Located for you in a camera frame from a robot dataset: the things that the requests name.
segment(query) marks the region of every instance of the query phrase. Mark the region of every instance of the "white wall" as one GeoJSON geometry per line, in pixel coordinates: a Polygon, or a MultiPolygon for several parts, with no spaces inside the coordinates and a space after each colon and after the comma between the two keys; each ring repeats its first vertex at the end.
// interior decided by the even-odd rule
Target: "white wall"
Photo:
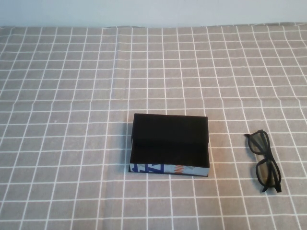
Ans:
{"type": "Polygon", "coordinates": [[[0,26],[307,22],[306,0],[0,0],[0,26]]]}

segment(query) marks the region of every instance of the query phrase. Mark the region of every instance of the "black box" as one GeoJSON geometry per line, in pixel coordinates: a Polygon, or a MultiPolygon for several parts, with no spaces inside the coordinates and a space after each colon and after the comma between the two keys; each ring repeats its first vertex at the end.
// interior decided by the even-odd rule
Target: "black box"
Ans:
{"type": "Polygon", "coordinates": [[[135,114],[130,172],[208,176],[208,118],[135,114]]]}

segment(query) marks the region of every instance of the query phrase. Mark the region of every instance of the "eyeglasses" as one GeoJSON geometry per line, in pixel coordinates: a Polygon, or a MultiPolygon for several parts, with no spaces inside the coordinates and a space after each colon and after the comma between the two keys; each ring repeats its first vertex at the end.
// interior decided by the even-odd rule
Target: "eyeglasses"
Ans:
{"type": "Polygon", "coordinates": [[[248,138],[250,150],[257,155],[264,156],[264,159],[256,165],[258,181],[264,186],[262,192],[265,192],[268,188],[275,188],[280,193],[282,191],[280,186],[282,177],[271,151],[268,134],[259,130],[256,133],[245,134],[244,136],[248,138]]]}

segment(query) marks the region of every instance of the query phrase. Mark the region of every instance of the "glasses lens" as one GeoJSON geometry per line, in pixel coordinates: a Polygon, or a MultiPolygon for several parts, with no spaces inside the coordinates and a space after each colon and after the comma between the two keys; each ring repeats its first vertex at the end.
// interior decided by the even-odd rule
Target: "glasses lens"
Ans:
{"type": "Polygon", "coordinates": [[[255,153],[263,153],[268,150],[268,139],[263,132],[256,133],[249,137],[250,148],[255,153]]]}
{"type": "Polygon", "coordinates": [[[271,160],[267,160],[263,164],[260,164],[257,167],[259,179],[262,183],[266,184],[267,186],[274,186],[275,185],[275,179],[274,179],[274,174],[276,179],[279,181],[279,176],[277,173],[276,166],[274,162],[271,160]]]}

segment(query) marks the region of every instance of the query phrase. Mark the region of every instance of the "table surface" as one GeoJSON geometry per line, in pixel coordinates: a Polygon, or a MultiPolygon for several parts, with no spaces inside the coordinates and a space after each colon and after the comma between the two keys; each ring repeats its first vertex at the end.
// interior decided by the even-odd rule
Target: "table surface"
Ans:
{"type": "Polygon", "coordinates": [[[1,28],[0,229],[307,229],[306,75],[306,24],[1,28]],[[128,172],[134,113],[207,116],[209,177],[128,172]]]}

